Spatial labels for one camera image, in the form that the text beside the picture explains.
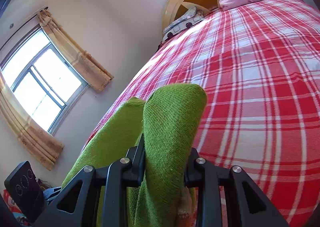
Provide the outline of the green knitted sweater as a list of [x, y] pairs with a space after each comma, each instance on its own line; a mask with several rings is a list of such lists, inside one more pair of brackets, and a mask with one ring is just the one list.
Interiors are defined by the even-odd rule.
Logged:
[[147, 101], [128, 99], [85, 146], [63, 185], [86, 165], [111, 165], [144, 138], [144, 180], [128, 190], [129, 225], [175, 226], [184, 171], [206, 103], [196, 84], [160, 87]]

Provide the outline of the yellow side window curtain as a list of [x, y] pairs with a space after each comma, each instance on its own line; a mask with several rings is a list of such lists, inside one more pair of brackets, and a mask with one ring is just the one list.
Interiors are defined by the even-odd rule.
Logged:
[[95, 58], [84, 50], [56, 21], [48, 10], [37, 13], [40, 26], [75, 71], [97, 92], [114, 78]]
[[18, 142], [47, 170], [51, 171], [64, 144], [42, 129], [24, 110], [1, 76], [1, 113]]

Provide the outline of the side wall window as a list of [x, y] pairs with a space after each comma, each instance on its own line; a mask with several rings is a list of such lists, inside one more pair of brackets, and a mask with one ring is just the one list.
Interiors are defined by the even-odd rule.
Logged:
[[40, 25], [9, 51], [1, 70], [23, 109], [51, 134], [88, 88]]

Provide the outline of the yellow side window curtain far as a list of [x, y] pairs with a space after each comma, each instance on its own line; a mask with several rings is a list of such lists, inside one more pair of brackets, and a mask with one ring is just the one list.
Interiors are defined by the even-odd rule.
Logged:
[[95, 58], [84, 50], [56, 21], [48, 10], [37, 13], [40, 26], [75, 71], [97, 92], [114, 78]]

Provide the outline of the red white plaid bedsheet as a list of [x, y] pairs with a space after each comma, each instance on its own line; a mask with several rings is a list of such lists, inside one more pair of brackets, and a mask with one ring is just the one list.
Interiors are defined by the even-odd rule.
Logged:
[[200, 155], [241, 166], [290, 226], [304, 226], [319, 204], [319, 10], [263, 0], [213, 11], [163, 44], [96, 130], [130, 97], [173, 83], [207, 94]]

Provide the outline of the grey patterned pillow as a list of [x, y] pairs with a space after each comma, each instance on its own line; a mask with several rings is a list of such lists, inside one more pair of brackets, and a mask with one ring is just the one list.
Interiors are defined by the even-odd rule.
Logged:
[[188, 9], [185, 14], [180, 18], [173, 21], [169, 26], [163, 30], [162, 43], [171, 39], [173, 36], [181, 33], [182, 31], [191, 28], [204, 20], [203, 11], [196, 8], [195, 6]]

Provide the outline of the black speaker box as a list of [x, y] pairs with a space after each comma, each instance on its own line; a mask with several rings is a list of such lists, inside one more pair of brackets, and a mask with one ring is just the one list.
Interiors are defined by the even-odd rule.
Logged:
[[4, 186], [25, 217], [34, 223], [43, 210], [44, 195], [29, 161], [19, 163]]

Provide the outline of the yellow side window curtain near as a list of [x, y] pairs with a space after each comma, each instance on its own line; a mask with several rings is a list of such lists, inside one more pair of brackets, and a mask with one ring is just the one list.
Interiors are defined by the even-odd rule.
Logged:
[[18, 142], [47, 170], [51, 171], [64, 144], [42, 129], [24, 110], [1, 76], [1, 113]]

